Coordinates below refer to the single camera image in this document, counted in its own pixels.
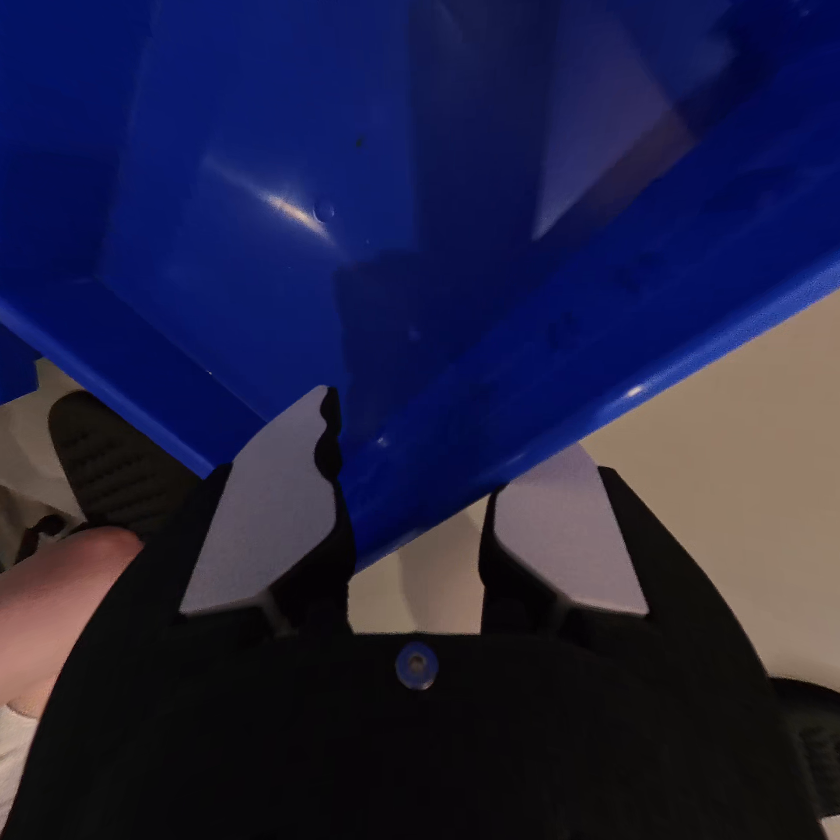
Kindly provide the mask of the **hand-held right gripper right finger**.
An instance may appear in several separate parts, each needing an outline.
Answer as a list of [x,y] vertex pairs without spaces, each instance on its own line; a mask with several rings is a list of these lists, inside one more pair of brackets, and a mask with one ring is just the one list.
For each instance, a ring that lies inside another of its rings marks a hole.
[[580,444],[491,494],[478,569],[482,631],[559,631],[576,610],[649,612],[600,471]]

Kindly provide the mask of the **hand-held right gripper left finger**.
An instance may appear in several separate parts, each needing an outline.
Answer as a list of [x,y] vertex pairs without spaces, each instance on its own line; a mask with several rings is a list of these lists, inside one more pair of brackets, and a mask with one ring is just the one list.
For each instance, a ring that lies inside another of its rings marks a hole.
[[348,626],[356,550],[340,471],[342,415],[318,385],[239,451],[180,604],[184,616],[258,607],[279,632]]

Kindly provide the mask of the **blue plastic bin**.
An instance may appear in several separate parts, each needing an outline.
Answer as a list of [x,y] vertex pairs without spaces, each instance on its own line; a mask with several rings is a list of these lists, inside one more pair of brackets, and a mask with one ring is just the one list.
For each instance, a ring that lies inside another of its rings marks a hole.
[[2,1],[2,402],[200,476],[316,385],[377,561],[838,287],[838,2]]

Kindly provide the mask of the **person's right forearm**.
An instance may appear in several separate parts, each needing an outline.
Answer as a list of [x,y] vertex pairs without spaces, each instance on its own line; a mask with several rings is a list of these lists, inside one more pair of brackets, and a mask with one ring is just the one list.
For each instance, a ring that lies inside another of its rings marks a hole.
[[2,574],[2,706],[40,718],[79,635],[143,546],[128,530],[92,528]]

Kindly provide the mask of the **black wrist rest pad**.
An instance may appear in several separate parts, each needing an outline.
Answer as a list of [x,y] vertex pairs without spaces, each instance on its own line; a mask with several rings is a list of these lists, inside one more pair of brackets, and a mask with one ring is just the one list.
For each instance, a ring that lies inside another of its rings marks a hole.
[[144,543],[202,479],[94,395],[76,391],[49,410],[48,430],[84,524]]

